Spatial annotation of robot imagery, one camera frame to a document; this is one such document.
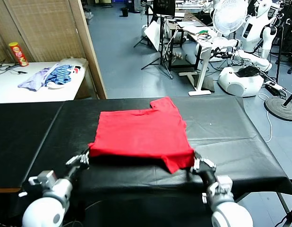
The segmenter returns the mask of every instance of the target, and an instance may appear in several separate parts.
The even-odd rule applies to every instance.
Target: black tablecloth
[[[154,99],[64,102],[29,176],[47,169],[54,169],[62,176],[63,163],[94,141],[101,111],[145,109],[150,107],[151,100]],[[292,184],[246,115],[242,99],[204,96],[172,100],[187,122],[191,146],[217,164],[218,175],[231,177],[235,194],[260,191],[292,194]],[[76,191],[111,198],[113,195],[145,193],[187,195],[201,192],[203,187],[198,176],[186,170],[171,175],[160,161],[97,157],[90,159],[90,168],[82,173]]]
[[[21,188],[62,103],[0,104],[0,188]]]

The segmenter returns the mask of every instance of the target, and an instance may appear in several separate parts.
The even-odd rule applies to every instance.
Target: white table
[[[27,72],[27,74],[18,75],[14,71],[7,71],[1,74],[0,103],[34,103],[73,100],[84,77],[86,77],[86,80],[90,80],[88,61],[85,59],[66,59],[66,61],[63,62],[63,64],[81,66],[80,72],[77,74],[71,74],[71,81],[66,83],[63,88],[49,89],[48,87],[41,87],[38,91],[18,88],[19,84],[30,78],[35,73],[44,68],[51,68],[56,63],[57,62],[32,62],[25,67],[14,68],[16,71]]]
[[[207,41],[201,40],[197,35],[189,34],[201,47],[201,53],[199,57],[203,59],[202,69],[200,73],[197,72],[181,72],[179,73],[179,76],[187,76],[189,81],[191,82],[192,86],[194,87],[194,91],[189,91],[188,94],[190,96],[200,96],[200,95],[209,95],[211,94],[208,90],[202,90],[207,66],[211,57],[211,50],[212,50],[212,39],[217,36],[216,32],[213,31],[211,28],[204,26],[204,27],[195,27],[198,32],[202,30],[208,30],[208,34],[211,36],[211,38]],[[194,75],[199,75],[198,82],[196,87],[194,86]]]
[[[198,9],[202,10],[205,4],[201,1],[186,1],[176,0],[175,9]]]

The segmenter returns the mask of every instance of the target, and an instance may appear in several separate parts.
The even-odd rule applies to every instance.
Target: round stand base
[[[287,106],[284,106],[284,103],[284,99],[274,96],[267,98],[264,102],[264,106],[273,116],[292,122],[292,103],[288,103]]]

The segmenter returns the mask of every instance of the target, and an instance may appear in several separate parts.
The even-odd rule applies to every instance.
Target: power strip
[[[281,91],[283,90],[283,87],[278,85],[276,82],[272,82],[272,81],[268,81],[267,83],[265,83],[266,86],[272,87],[277,91]]]
[[[280,96],[280,92],[278,90],[276,90],[275,88],[269,86],[269,85],[265,85],[265,88],[267,89],[268,92],[271,93],[271,95],[273,96]]]

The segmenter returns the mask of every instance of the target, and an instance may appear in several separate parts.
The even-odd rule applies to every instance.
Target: blue floor
[[[146,24],[146,16],[129,13],[128,17],[120,17],[122,4],[115,4],[113,8],[91,8],[94,14],[89,25],[94,49],[104,80],[108,98],[137,98],[137,97],[163,97],[188,96],[193,90],[186,77],[179,77],[172,72],[174,79],[166,76],[161,66],[143,66],[156,59],[159,54],[145,45],[133,46],[140,40],[142,25]],[[188,59],[193,62],[195,43],[183,45]],[[292,74],[287,74],[289,66],[281,64],[279,84],[292,92]],[[275,76],[276,66],[269,72]],[[210,77],[218,79],[216,72]],[[262,93],[271,96],[264,88]],[[225,95],[215,81],[215,93],[211,95]],[[270,127],[266,118],[263,100],[256,97],[244,98],[246,113],[252,120],[265,140],[269,139]],[[273,137],[268,143],[271,151],[283,167],[289,178],[292,179],[292,122],[281,121],[270,116],[273,125]],[[292,207],[292,196],[284,195],[289,208]],[[244,198],[241,205],[251,213],[255,227],[272,227],[279,222],[285,212],[274,192],[252,193]]]

